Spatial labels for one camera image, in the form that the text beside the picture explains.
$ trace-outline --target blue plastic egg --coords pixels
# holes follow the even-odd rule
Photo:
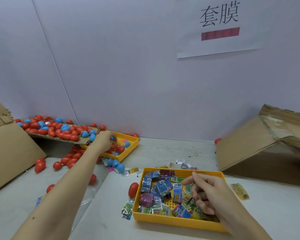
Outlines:
[[[38,121],[38,124],[40,125],[40,128],[45,127],[46,123],[43,121]]]
[[[115,166],[117,166],[119,164],[120,164],[120,162],[117,159],[114,159],[113,163],[112,163],[112,167],[114,168]]]
[[[95,139],[96,139],[96,135],[95,134],[91,134],[90,141],[93,142]]]
[[[125,166],[123,164],[119,164],[117,167],[119,173],[124,173],[124,170],[126,169]]]
[[[109,159],[109,161],[108,161],[108,167],[112,167],[112,164],[113,164],[113,159]]]
[[[89,133],[86,132],[86,131],[83,131],[83,132],[81,133],[81,135],[82,135],[82,137],[86,138],[86,137],[89,136]]]
[[[56,118],[54,121],[58,123],[63,123],[63,120],[61,118]]]
[[[130,142],[126,141],[125,148],[128,148],[130,146]]]
[[[67,126],[64,126],[63,128],[61,128],[62,131],[69,131],[70,130],[70,127],[67,125]]]

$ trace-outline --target yellow tray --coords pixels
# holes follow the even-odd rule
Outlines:
[[[218,232],[227,232],[227,230],[221,225],[219,222],[213,221],[204,221],[204,220],[196,220],[196,219],[187,219],[187,218],[180,218],[174,216],[161,216],[161,215],[152,215],[152,214],[145,214],[137,212],[139,207],[139,199],[140,199],[140,191],[142,187],[142,179],[145,176],[145,172],[153,172],[156,170],[171,170],[175,172],[175,175],[178,177],[189,177],[192,175],[193,170],[186,170],[186,169],[166,169],[166,168],[144,168],[142,177],[140,179],[140,184],[138,188],[138,192],[136,194],[136,200],[132,208],[132,214],[136,221],[141,222],[152,222],[152,223],[160,223],[172,226],[180,226],[180,227],[189,227],[189,228],[197,228],[197,229],[204,229],[204,230],[211,230],[211,231],[218,231]],[[217,176],[222,178],[224,181],[226,180],[222,172],[215,172],[215,171],[195,171],[196,173],[204,173],[211,176]],[[165,204],[169,206],[171,209],[174,209],[177,203],[173,202],[172,199],[169,201],[165,201]]]
[[[115,156],[115,155],[112,155],[112,154],[109,154],[109,153],[106,153],[106,152],[102,153],[100,156],[101,157],[108,157],[108,158],[112,158],[112,159],[117,159],[119,162],[121,162],[122,160],[124,160],[124,158],[126,156],[129,155],[129,153],[131,153],[133,151],[133,149],[135,149],[139,145],[139,138],[124,135],[124,134],[117,133],[117,132],[115,132],[115,134],[117,135],[117,142],[116,142],[117,145],[125,145],[125,142],[123,140],[127,140],[128,142],[130,142],[130,146],[123,153],[119,154],[118,156]],[[83,149],[88,148],[87,145],[80,145],[80,146]]]

